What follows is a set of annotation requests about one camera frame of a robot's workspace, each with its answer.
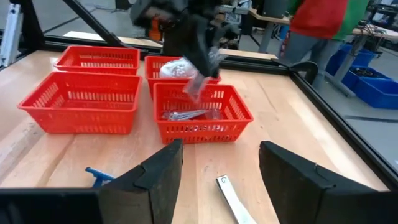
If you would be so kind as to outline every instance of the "red basket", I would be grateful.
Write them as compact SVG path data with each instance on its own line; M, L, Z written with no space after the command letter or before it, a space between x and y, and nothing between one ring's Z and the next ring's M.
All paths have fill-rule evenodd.
M69 46L54 65L61 71L136 75L139 49Z
M51 73L18 108L47 133L128 134L141 77Z
M154 116L162 142L174 139L184 143L235 141L253 117L241 97L231 85L207 85L201 103L195 104L182 90L184 84L157 83L154 90ZM168 121L162 118L165 111L219 110L223 119L196 119Z
M180 57L157 57L147 56L145 57L145 77L148 80L150 97L154 98L154 85L155 83L188 83L189 78L160 78L160 68L167 62L180 59ZM221 81L221 77L217 79L211 79L208 84L218 84Z

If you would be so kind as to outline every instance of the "black metal frame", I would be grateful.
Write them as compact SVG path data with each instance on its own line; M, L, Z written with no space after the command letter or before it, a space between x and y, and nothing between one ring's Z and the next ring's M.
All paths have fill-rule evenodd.
M14 2L24 2L21 4L24 7L23 35L24 41L21 42L23 46L27 47L29 54L35 50L50 50L61 52L69 45L95 45L95 46L109 46L118 45L119 39L110 34L98 21L92 16L87 15L87 12L77 9L75 12L88 23L88 25L95 31L99 31L99 35L107 41L76 39L69 37L56 37L52 35L44 35L39 26L37 16L32 0L11 0ZM64 0L67 4L72 6L76 0ZM141 49L141 60L147 55L160 55L160 47L149 47L141 45L123 44L123 47L135 47ZM259 58L249 58L240 56L229 56L221 63L221 68L230 70L244 70L249 72L266 73L273 75L289 76L292 81L305 93L310 101L320 110L326 119L335 127L347 143L361 156L367 165L376 173L376 175L389 187L391 190L398 189L398 173L394 168L372 147L370 146L318 93L311 87L311 85L302 78L297 72L292 72L288 68L279 67L278 63Z

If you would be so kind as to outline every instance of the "gray floor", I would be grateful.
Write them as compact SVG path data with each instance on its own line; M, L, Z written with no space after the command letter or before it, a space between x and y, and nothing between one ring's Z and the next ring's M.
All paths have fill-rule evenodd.
M114 12L114 1L81 0L87 10L94 15L107 29L118 36L137 37L143 35L143 30L133 27L126 12ZM42 30L51 35L63 35L70 31L92 32L93 30L80 18L60 27L65 21L76 18L77 15L69 9L62 0L34 0L37 15ZM0 29L6 24L7 1L0 1ZM261 34L254 34L260 41ZM280 42L272 39L267 51L277 54ZM256 52L258 46L248 37L243 36L240 50ZM372 61L372 68L398 80L398 52L385 50L383 55ZM352 127L359 132L374 148L376 148L396 169L398 169L398 110L379 110L368 106L358 98L347 98L334 87L325 84L320 92L324 99L344 116Z

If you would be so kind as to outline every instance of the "person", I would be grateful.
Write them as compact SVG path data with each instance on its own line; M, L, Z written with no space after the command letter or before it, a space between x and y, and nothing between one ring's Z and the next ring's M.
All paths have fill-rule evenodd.
M310 52L310 61L319 69L313 87L319 90L329 59L363 19L367 5L367 0L289 0L292 20L280 48L280 61L295 64Z

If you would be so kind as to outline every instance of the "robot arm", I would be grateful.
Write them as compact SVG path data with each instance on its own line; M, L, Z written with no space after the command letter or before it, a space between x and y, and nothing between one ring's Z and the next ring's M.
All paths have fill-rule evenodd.
M209 58L221 38L233 39L239 29L213 22L219 0L138 0L130 11L134 25L151 28L158 18L164 32L163 54L184 56L204 77L218 76L218 65Z

